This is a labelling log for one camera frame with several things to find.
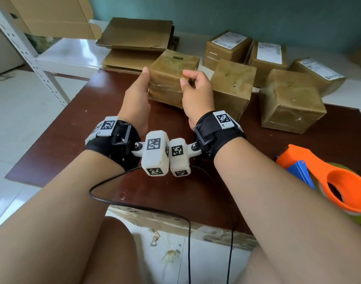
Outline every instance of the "white shelf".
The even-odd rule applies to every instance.
[[[98,24],[103,31],[108,24],[103,21],[94,20],[93,22]],[[178,31],[175,31],[174,35],[180,37],[178,51],[200,57],[199,70],[205,72],[211,78],[213,71],[202,65],[206,42],[211,36]],[[95,43],[95,40],[63,38],[38,56],[36,60],[45,71],[91,78],[101,68],[101,62],[110,51],[107,48],[96,46]],[[323,98],[324,103],[361,110],[360,67],[348,61],[342,54],[308,48],[287,48],[289,64],[295,59],[306,57],[312,57],[347,77],[346,82],[336,92]]]

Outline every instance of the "person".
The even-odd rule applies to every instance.
[[[191,129],[214,110],[211,83],[183,71],[183,108]],[[147,68],[126,91],[119,118],[145,135]],[[242,137],[220,148],[217,172],[260,246],[238,283],[361,283],[361,227]],[[0,226],[0,283],[142,283],[135,243],[108,205],[91,199],[96,183],[122,173],[85,150]],[[121,178],[103,184],[114,194]]]

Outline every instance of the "teal wall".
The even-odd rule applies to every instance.
[[[361,0],[90,0],[94,18],[173,20],[175,29],[226,29],[264,42],[346,51],[361,41]]]

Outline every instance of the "black cable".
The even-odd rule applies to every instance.
[[[210,178],[210,180],[213,183],[216,184],[216,182],[209,175],[209,173],[207,171],[205,171],[203,168],[195,166],[195,165],[191,165],[190,167],[194,167],[194,168],[197,168],[197,169],[201,170],[202,172],[204,172]],[[106,200],[106,199],[103,199],[103,198],[99,198],[99,197],[92,194],[92,191],[95,188],[97,188],[98,186],[101,186],[102,184],[105,184],[108,181],[116,179],[116,178],[118,178],[120,176],[123,176],[123,175],[125,175],[125,174],[127,174],[129,172],[133,172],[133,171],[135,171],[137,169],[140,169],[140,168],[141,167],[135,167],[133,169],[127,170],[126,172],[123,172],[123,173],[120,173],[118,175],[107,178],[106,180],[103,180],[103,181],[97,183],[96,185],[94,185],[93,187],[91,187],[90,190],[88,191],[88,194],[90,195],[90,197],[92,199],[95,199],[95,200],[100,201],[100,202],[107,203],[109,205],[120,205],[120,206],[124,206],[124,207],[130,207],[130,208],[144,210],[144,211],[148,211],[148,212],[154,212],[154,213],[158,213],[158,214],[168,215],[168,216],[184,219],[185,221],[187,221],[187,223],[188,223],[188,283],[191,284],[191,262],[190,262],[191,221],[190,220],[188,220],[186,217],[184,217],[182,215],[179,215],[179,214],[176,214],[176,213],[172,213],[172,212],[168,212],[168,211],[164,211],[164,210],[160,210],[160,209],[155,209],[155,208],[150,208],[150,207],[145,207],[145,206],[141,206],[141,205],[132,205],[132,204],[124,203],[124,202],[110,201],[110,200]],[[232,236],[231,236],[231,239],[230,239],[229,263],[228,263],[228,274],[227,274],[227,284],[229,284],[230,261],[231,261],[231,258],[232,258],[232,249],[233,249],[234,225],[233,225],[232,213],[230,211],[229,204],[228,204],[228,201],[227,201],[225,195],[224,195],[224,200],[225,200],[225,203],[226,203],[228,211],[229,211],[230,223],[232,225]]]
[[[216,184],[216,181],[213,180],[213,178],[209,175],[209,173],[201,168],[201,167],[198,167],[196,165],[190,165],[190,167],[195,167],[197,169],[200,169],[202,172],[204,172],[209,178],[210,180]],[[230,260],[232,259],[232,250],[233,250],[233,233],[234,233],[234,224],[233,224],[233,217],[232,217],[232,212],[230,211],[230,208],[229,208],[229,204],[228,204],[228,200],[227,198],[225,197],[225,194],[223,195],[224,197],[224,200],[225,200],[225,204],[227,205],[227,208],[228,208],[228,211],[229,211],[229,216],[230,216],[230,224],[231,224],[231,230],[232,230],[232,236],[230,238],[230,251],[229,251],[229,262],[228,262],[228,273],[227,273],[227,284],[229,284],[229,273],[230,273]]]
[[[186,217],[176,214],[176,213],[172,213],[172,212],[168,212],[168,211],[164,211],[164,210],[160,210],[160,209],[155,209],[155,208],[150,208],[150,207],[145,207],[145,206],[141,206],[141,205],[132,205],[132,204],[127,204],[124,202],[117,202],[117,201],[110,201],[110,200],[106,200],[103,198],[99,198],[95,195],[92,194],[92,191],[97,188],[98,186],[101,186],[102,184],[107,183],[108,181],[111,181],[113,179],[116,179],[120,176],[123,176],[129,172],[133,172],[137,169],[140,169],[141,167],[135,167],[133,169],[127,170],[126,172],[120,173],[118,175],[112,176],[110,178],[107,178],[106,180],[103,180],[99,183],[97,183],[96,185],[94,185],[93,187],[90,188],[90,190],[88,191],[88,194],[90,195],[90,197],[92,199],[107,203],[109,205],[120,205],[120,206],[124,206],[124,207],[130,207],[130,208],[134,208],[134,209],[139,209],[139,210],[144,210],[144,211],[148,211],[148,212],[154,212],[154,213],[158,213],[158,214],[163,214],[163,215],[167,215],[167,216],[172,216],[172,217],[176,217],[176,218],[180,218],[180,219],[184,219],[187,221],[188,223],[188,283],[191,284],[191,264],[190,264],[190,239],[191,239],[191,221],[188,220]]]

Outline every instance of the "hand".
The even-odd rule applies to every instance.
[[[195,88],[193,88],[184,78],[180,79],[183,109],[188,116],[190,128],[194,129],[204,114],[215,110],[212,85],[202,71],[183,70],[183,75],[195,80]]]
[[[119,119],[130,123],[141,137],[148,131],[150,72],[147,67],[125,92],[123,105],[118,114]]]

